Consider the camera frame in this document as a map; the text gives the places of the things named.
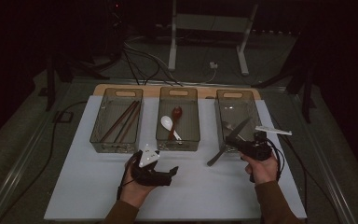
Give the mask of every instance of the white table surface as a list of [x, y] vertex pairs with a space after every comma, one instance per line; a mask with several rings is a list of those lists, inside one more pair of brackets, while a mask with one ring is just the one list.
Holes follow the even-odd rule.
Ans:
[[[97, 153], [90, 143], [102, 96], [91, 96], [71, 145], [45, 219], [104, 219], [116, 201], [124, 163], [131, 154]], [[195, 152], [161, 151], [156, 171], [179, 166], [170, 186], [158, 187], [138, 214], [140, 221], [244, 220], [259, 218], [254, 184], [244, 172], [238, 153], [225, 153], [211, 167], [206, 162], [218, 151], [214, 100], [199, 99], [200, 144]], [[272, 127], [264, 101], [256, 101], [262, 124]], [[140, 148], [156, 147], [158, 98], [144, 99]], [[268, 138], [281, 148], [276, 134]], [[296, 184], [286, 163], [280, 179], [282, 192], [294, 214], [305, 218]]]

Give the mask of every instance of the black device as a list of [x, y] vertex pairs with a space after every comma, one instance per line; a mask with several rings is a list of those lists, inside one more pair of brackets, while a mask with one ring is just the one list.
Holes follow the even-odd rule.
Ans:
[[157, 161], [154, 161], [145, 167], [139, 167], [143, 151], [139, 150], [134, 154], [135, 163], [131, 168], [132, 178], [140, 185], [144, 186], [169, 186], [172, 181], [172, 177], [176, 175], [178, 166], [173, 167], [168, 173], [157, 172], [155, 167]]
[[[245, 154], [246, 156], [258, 160], [265, 161], [271, 157], [272, 149], [267, 141], [267, 134], [265, 132], [254, 133], [255, 140], [243, 141], [238, 138], [227, 136], [226, 144], [235, 147], [238, 151]], [[255, 177], [251, 174], [250, 179], [252, 183], [255, 182]]]
[[[245, 119], [242, 121], [228, 136], [226, 136], [225, 144], [220, 147], [219, 152], [207, 162], [209, 166], [212, 166], [217, 159], [226, 151], [226, 145], [235, 147], [238, 151], [258, 161], [264, 161], [271, 156], [272, 149], [268, 144], [267, 134], [265, 132], [255, 132], [254, 141], [244, 141], [237, 138], [243, 127], [251, 119]], [[250, 176], [250, 181], [255, 182], [254, 176]]]

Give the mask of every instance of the person's left hand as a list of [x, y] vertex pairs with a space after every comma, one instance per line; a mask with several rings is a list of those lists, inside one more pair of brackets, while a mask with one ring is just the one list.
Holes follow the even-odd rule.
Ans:
[[138, 184], [135, 180], [133, 180], [131, 176], [131, 169], [134, 165], [135, 160], [129, 160], [130, 162], [129, 170], [125, 176], [123, 184], [126, 184], [122, 187], [120, 200], [129, 203], [132, 206], [140, 208], [142, 204], [145, 202], [147, 195], [156, 188], [156, 186], [144, 186]]

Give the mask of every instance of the brown sleeve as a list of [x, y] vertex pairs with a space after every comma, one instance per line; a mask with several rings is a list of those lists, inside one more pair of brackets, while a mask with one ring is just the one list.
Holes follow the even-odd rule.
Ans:
[[255, 192], [266, 224], [302, 223], [290, 210], [277, 181], [257, 185]]
[[106, 216], [103, 224], [132, 224], [139, 209], [122, 201], [116, 201], [109, 214]]

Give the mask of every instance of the metal stand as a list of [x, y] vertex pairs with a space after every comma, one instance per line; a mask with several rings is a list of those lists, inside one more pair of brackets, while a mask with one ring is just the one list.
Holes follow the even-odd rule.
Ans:
[[251, 15], [248, 18], [189, 15], [178, 14], [176, 12], [176, 0], [172, 0], [172, 36], [168, 69], [170, 71], [174, 71], [176, 66], [176, 29], [179, 28], [205, 31], [235, 32], [243, 33], [242, 42], [237, 46], [236, 51], [241, 67], [241, 73], [244, 76], [248, 76], [249, 70], [243, 51], [245, 49], [246, 42], [248, 41], [249, 34], [252, 31], [252, 25], [255, 18], [255, 13], [257, 12], [257, 7], [258, 4], [253, 6]]

